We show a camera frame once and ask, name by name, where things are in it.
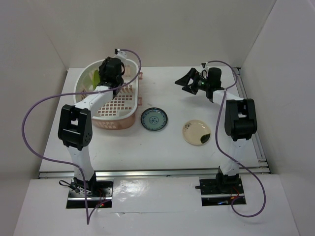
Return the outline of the blue floral plate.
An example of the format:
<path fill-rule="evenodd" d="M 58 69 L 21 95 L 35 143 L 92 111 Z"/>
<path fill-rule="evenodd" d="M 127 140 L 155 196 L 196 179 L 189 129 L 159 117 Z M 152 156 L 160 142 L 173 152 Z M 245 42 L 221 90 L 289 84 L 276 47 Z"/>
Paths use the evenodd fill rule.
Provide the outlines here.
<path fill-rule="evenodd" d="M 167 125 L 168 116 L 163 109 L 150 107 L 141 114 L 140 122 L 146 130 L 157 132 Z"/>

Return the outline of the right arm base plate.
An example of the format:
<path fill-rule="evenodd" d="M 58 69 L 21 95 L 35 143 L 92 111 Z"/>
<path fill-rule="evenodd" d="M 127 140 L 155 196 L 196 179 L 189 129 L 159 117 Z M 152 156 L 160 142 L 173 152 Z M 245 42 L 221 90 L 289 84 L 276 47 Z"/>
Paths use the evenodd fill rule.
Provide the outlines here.
<path fill-rule="evenodd" d="M 195 189 L 200 191 L 203 207 L 227 206 L 234 200 L 235 205 L 245 205 L 246 198 L 242 181 L 236 184 L 218 186 L 215 179 L 200 179 Z"/>

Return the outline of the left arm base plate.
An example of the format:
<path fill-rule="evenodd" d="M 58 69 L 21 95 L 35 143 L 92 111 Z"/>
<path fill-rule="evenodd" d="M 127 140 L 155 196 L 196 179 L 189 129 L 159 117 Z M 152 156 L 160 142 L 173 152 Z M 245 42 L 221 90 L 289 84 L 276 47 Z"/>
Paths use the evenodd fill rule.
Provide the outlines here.
<path fill-rule="evenodd" d="M 87 190 L 88 208 L 92 209 L 98 204 L 99 208 L 111 208 L 113 184 L 113 180 L 100 181 L 95 191 Z M 71 182 L 60 180 L 59 185 L 69 189 L 66 203 L 67 209 L 85 208 L 83 187 L 75 186 L 73 180 Z"/>

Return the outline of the green plate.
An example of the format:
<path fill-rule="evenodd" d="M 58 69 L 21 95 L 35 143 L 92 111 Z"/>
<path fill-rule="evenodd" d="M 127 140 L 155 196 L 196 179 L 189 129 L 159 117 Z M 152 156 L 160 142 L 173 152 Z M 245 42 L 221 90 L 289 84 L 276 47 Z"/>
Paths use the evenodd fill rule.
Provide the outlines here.
<path fill-rule="evenodd" d="M 99 70 L 95 70 L 92 77 L 92 84 L 93 84 L 93 90 L 96 89 L 98 84 L 100 83 L 100 76 L 99 76 Z"/>

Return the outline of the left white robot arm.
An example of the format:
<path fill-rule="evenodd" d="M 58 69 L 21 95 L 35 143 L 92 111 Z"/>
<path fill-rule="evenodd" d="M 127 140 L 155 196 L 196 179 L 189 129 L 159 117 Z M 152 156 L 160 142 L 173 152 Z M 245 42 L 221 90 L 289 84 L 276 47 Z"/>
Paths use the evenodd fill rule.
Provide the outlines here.
<path fill-rule="evenodd" d="M 124 63 L 119 58 L 106 58 L 97 70 L 100 82 L 94 92 L 74 105 L 64 105 L 58 129 L 58 138 L 62 140 L 70 153 L 75 170 L 74 183 L 86 196 L 97 191 L 96 174 L 91 165 L 89 143 L 92 140 L 92 117 L 106 103 L 112 101 L 123 85 Z"/>

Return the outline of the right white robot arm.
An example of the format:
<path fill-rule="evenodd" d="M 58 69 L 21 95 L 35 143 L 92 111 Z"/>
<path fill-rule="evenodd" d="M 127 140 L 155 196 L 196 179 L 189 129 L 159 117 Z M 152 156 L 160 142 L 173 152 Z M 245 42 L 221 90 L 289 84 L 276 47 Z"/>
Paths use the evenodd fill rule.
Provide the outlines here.
<path fill-rule="evenodd" d="M 206 191 L 215 189 L 219 193 L 226 194 L 237 190 L 241 183 L 240 167 L 245 167 L 241 159 L 245 145 L 257 131 L 257 119 L 254 100 L 240 98 L 229 93 L 221 86 L 221 74 L 221 69 L 217 67 L 205 68 L 201 72 L 191 68 L 185 76 L 176 80 L 175 84 L 193 95 L 202 90 L 212 103 L 220 105 L 215 130 L 215 142 L 218 147 L 219 122 L 222 112 L 225 112 L 224 130 L 231 139 L 228 153 L 218 148 L 226 158 L 219 165 L 214 182 L 206 184 L 201 189 Z"/>

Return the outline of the cream plate black mark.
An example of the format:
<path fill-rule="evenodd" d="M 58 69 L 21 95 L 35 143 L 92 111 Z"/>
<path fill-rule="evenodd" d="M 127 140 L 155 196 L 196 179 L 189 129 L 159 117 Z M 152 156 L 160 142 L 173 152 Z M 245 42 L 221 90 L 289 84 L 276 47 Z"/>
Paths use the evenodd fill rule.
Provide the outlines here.
<path fill-rule="evenodd" d="M 182 135 L 184 140 L 189 144 L 202 146 L 209 141 L 211 137 L 211 129 L 205 122 L 192 119 L 184 124 Z"/>

